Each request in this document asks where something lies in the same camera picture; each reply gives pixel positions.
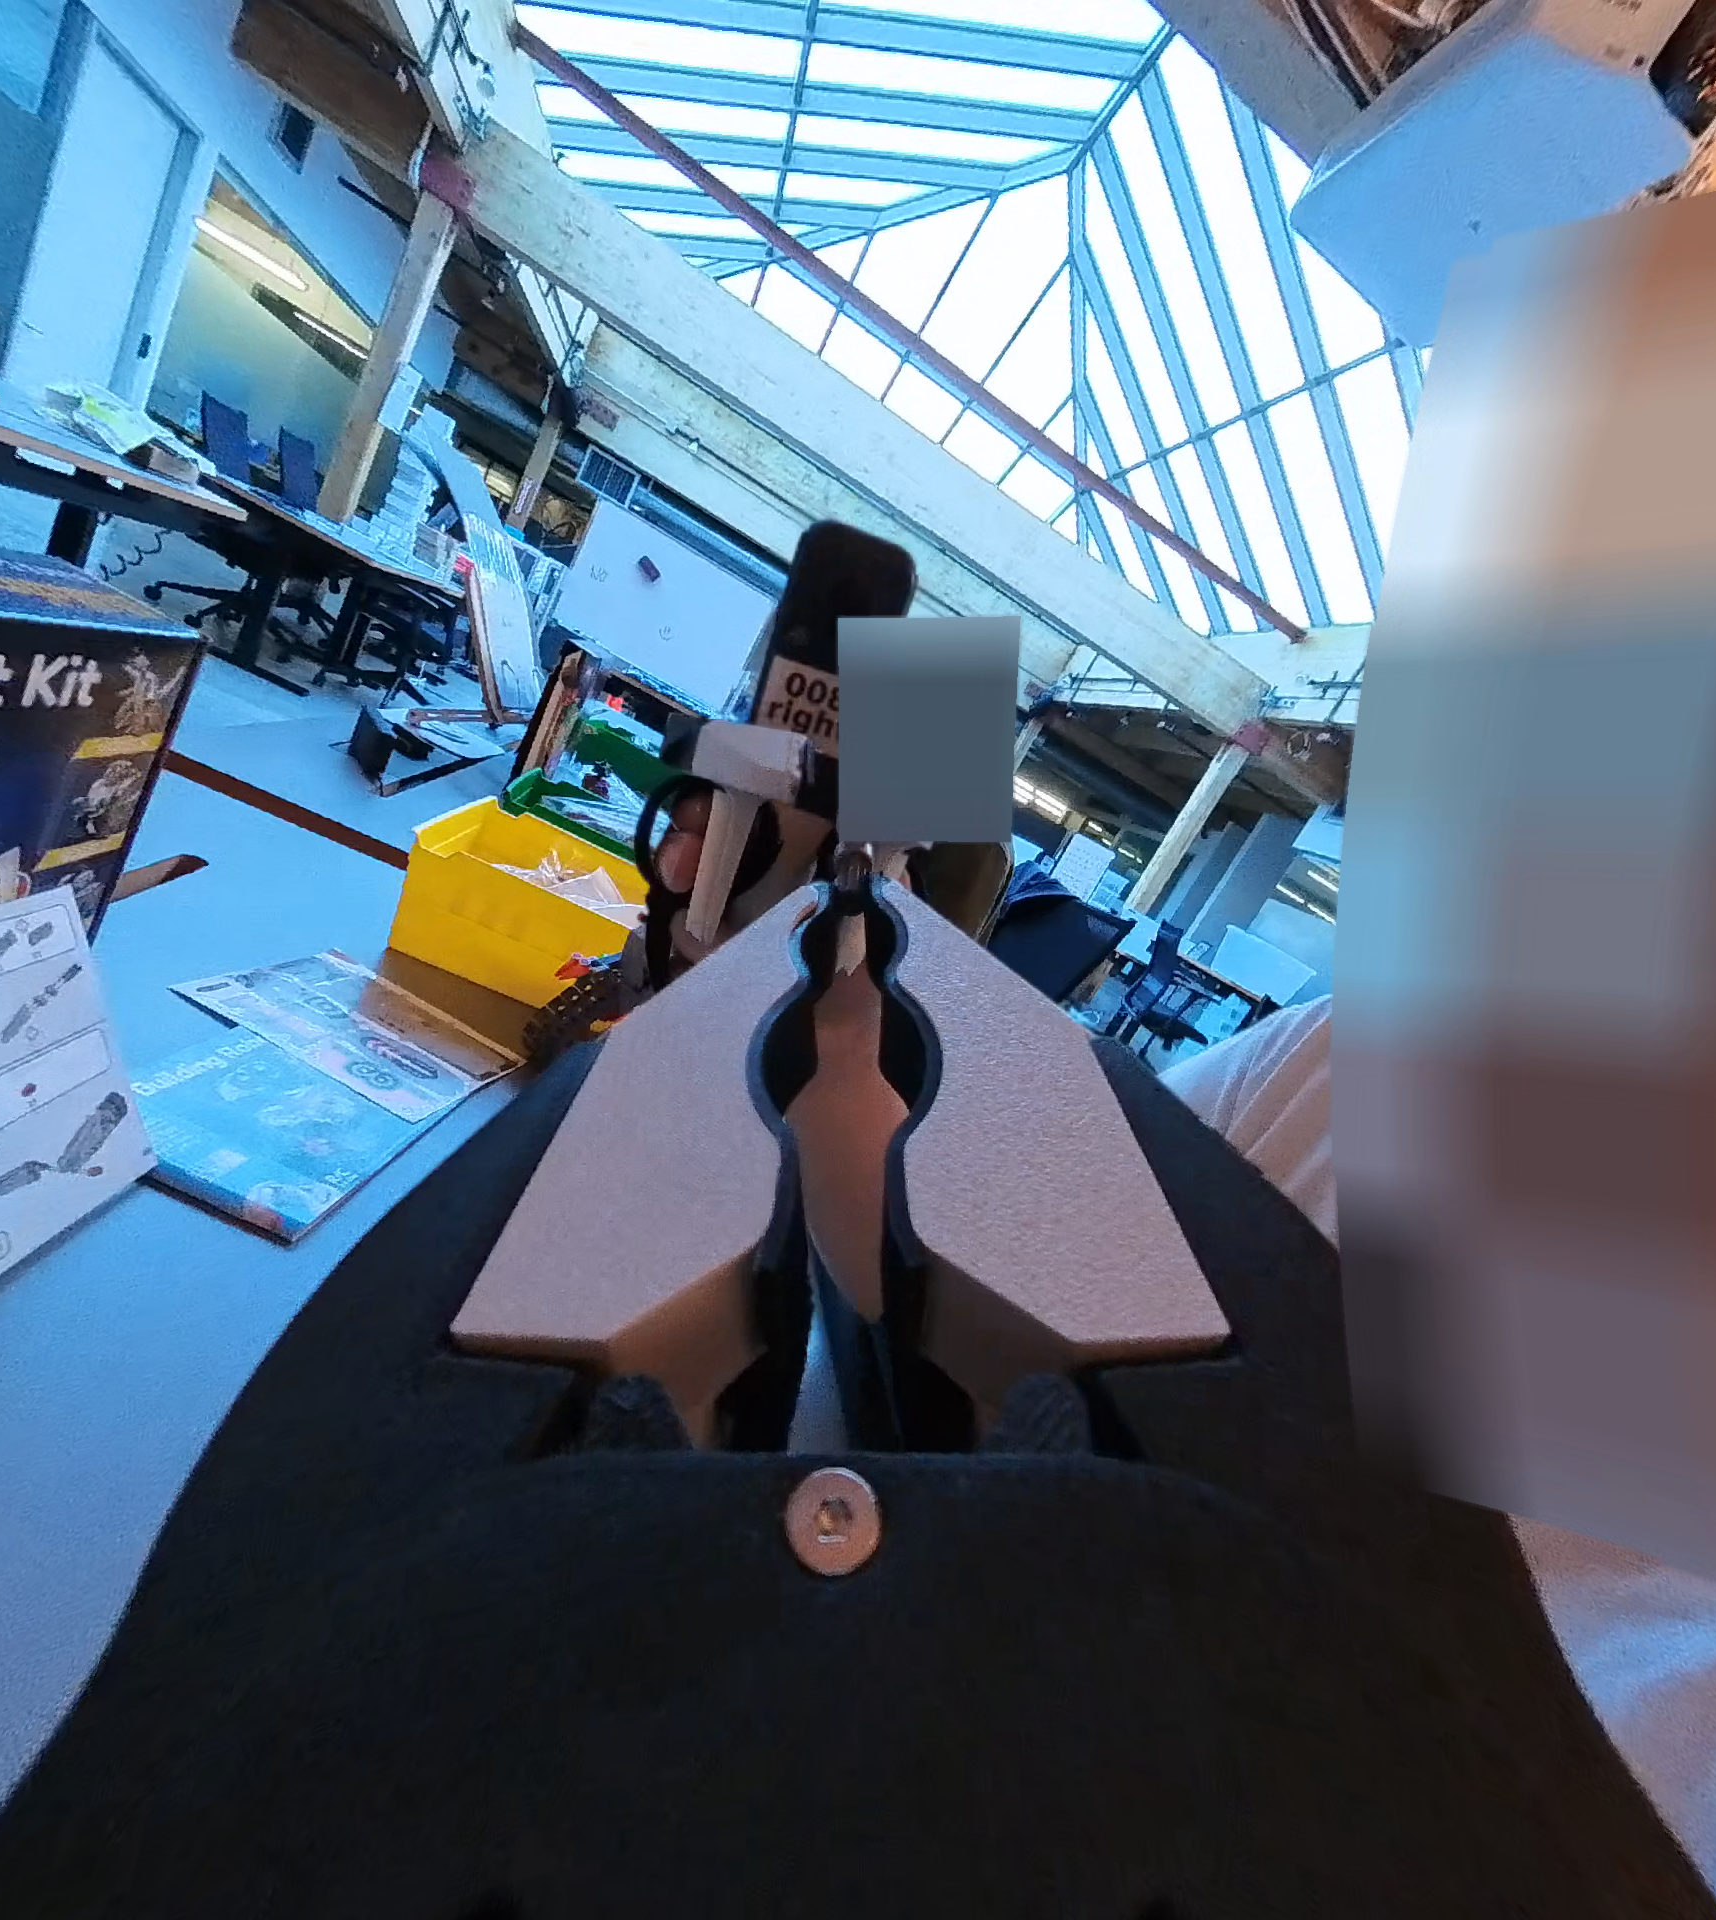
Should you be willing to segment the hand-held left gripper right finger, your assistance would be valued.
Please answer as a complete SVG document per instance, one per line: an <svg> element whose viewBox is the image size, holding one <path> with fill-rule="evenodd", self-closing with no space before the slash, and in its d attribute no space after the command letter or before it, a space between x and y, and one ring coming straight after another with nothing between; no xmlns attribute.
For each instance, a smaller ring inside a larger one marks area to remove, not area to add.
<svg viewBox="0 0 1716 1920"><path fill-rule="evenodd" d="M1230 1320L1091 1032L870 881L885 1147L870 1363L895 1443L966 1453L1033 1379L1221 1354Z"/></svg>

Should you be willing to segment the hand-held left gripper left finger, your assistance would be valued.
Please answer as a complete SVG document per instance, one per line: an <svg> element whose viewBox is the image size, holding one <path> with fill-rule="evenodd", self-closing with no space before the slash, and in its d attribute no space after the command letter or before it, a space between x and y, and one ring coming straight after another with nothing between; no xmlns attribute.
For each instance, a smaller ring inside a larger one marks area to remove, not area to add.
<svg viewBox="0 0 1716 1920"><path fill-rule="evenodd" d="M803 885L593 1051L448 1330L568 1374L547 1448L843 1451L795 1126L838 947Z"/></svg>

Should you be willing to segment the thin black toy axle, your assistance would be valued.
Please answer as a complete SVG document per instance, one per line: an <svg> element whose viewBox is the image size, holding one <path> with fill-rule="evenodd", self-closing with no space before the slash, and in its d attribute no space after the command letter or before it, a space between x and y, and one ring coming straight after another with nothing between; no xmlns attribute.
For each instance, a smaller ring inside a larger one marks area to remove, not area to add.
<svg viewBox="0 0 1716 1920"><path fill-rule="evenodd" d="M835 937L832 981L869 966L869 916L878 907L881 850L875 843L843 843L832 856L830 901Z"/></svg>

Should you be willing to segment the person's right hand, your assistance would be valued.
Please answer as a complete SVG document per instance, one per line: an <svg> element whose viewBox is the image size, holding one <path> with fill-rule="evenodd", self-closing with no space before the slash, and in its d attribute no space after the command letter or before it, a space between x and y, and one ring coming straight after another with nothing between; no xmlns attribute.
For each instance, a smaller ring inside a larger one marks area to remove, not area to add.
<svg viewBox="0 0 1716 1920"><path fill-rule="evenodd" d="M814 1003L816 1068L785 1115L813 1248L870 1325L887 1303L889 1157L908 1117L881 1064L883 1003L865 969L843 973Z"/></svg>

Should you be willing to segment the whiteboard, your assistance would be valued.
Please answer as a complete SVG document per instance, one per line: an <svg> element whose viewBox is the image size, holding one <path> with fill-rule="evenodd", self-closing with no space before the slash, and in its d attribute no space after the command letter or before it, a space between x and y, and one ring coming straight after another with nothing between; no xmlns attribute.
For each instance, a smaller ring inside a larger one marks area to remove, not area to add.
<svg viewBox="0 0 1716 1920"><path fill-rule="evenodd" d="M758 588L676 536L602 499L549 623L607 664L691 707L724 715L776 608Z"/></svg>

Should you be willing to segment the wooden roof beam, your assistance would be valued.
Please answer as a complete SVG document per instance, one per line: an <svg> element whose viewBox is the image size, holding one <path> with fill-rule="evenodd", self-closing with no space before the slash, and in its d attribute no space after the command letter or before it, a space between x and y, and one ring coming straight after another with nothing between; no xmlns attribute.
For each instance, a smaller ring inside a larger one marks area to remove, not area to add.
<svg viewBox="0 0 1716 1920"><path fill-rule="evenodd" d="M664 439L693 436L789 514L862 524L917 557L948 612L1016 612L1028 672L1111 661L1208 733L1355 729L1363 640L1192 633L770 319L639 228L494 119L463 146L456 105L359 8L243 4L234 56L395 180L597 317L585 378Z"/></svg>

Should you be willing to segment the black mesh office chair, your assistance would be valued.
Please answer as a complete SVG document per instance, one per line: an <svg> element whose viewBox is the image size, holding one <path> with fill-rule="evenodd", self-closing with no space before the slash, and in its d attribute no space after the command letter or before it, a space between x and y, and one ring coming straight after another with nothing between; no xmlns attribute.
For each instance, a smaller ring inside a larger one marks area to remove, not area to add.
<svg viewBox="0 0 1716 1920"><path fill-rule="evenodd" d="M986 950L1041 997L1068 1005L1135 929L1028 863L1014 870Z"/></svg>

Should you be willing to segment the yellow bin with plastic bags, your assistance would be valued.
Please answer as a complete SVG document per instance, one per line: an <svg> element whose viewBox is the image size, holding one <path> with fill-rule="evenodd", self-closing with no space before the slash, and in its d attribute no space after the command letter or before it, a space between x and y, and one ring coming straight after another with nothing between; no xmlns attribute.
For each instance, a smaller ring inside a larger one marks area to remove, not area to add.
<svg viewBox="0 0 1716 1920"><path fill-rule="evenodd" d="M391 950L537 1009L625 949L647 896L631 855L482 799L415 831Z"/></svg>

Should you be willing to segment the blue printed leaflet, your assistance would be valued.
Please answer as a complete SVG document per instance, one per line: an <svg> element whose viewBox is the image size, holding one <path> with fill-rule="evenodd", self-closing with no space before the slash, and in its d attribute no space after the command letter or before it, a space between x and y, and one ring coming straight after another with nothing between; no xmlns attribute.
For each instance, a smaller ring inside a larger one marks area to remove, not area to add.
<svg viewBox="0 0 1716 1920"><path fill-rule="evenodd" d="M212 1031L133 1079L152 1179L284 1245L522 1064L336 949L171 991Z"/></svg>

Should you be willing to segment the green plastic bin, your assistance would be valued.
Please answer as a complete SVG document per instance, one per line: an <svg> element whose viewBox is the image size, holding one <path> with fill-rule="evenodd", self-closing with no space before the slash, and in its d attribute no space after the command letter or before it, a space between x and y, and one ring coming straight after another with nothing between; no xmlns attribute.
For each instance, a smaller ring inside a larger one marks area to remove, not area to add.
<svg viewBox="0 0 1716 1920"><path fill-rule="evenodd" d="M629 850L648 801L675 777L653 745L607 709L574 722L555 763L506 786L513 814L543 814L590 845Z"/></svg>

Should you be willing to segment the glass skylight roof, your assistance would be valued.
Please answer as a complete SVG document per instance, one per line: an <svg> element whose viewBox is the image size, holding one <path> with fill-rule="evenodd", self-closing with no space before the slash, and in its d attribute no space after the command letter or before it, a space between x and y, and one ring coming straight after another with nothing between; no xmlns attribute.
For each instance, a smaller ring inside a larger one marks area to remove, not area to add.
<svg viewBox="0 0 1716 1920"><path fill-rule="evenodd" d="M1375 614L1424 351L1189 4L572 2L560 170L1198 633Z"/></svg>

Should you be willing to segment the open instruction booklet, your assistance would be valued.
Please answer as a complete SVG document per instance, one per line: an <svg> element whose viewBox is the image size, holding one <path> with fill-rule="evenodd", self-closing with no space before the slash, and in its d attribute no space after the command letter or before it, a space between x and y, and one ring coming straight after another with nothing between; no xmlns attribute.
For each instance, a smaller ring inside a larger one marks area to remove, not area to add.
<svg viewBox="0 0 1716 1920"><path fill-rule="evenodd" d="M0 1283L156 1164L78 901L0 905Z"/></svg>

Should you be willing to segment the robot kit box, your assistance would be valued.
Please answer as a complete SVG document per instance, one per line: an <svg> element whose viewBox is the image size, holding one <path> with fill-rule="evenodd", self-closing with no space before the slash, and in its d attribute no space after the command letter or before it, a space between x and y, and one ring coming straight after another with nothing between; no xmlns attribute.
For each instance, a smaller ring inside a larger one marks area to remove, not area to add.
<svg viewBox="0 0 1716 1920"><path fill-rule="evenodd" d="M0 548L0 907L70 892L97 940L205 657L83 569Z"/></svg>

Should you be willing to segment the long wooden work table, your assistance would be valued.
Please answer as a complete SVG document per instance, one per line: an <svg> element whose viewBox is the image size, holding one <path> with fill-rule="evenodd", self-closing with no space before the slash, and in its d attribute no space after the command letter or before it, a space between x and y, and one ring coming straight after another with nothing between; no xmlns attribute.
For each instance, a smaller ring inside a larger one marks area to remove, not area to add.
<svg viewBox="0 0 1716 1920"><path fill-rule="evenodd" d="M198 482L137 467L43 413L0 399L0 487L54 503L47 554L84 569L102 522L122 519L193 536L247 522L247 511Z"/></svg>

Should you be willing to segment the wooden roof post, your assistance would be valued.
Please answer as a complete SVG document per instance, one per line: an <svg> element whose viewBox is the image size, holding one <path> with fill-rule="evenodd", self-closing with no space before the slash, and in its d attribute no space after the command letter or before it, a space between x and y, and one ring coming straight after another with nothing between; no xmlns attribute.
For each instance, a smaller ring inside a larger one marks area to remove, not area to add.
<svg viewBox="0 0 1716 1920"><path fill-rule="evenodd" d="M442 198L423 195L391 280L391 297L359 376L339 444L320 484L316 513L347 522L360 506L385 432L382 415L433 312L459 239L459 215Z"/></svg>

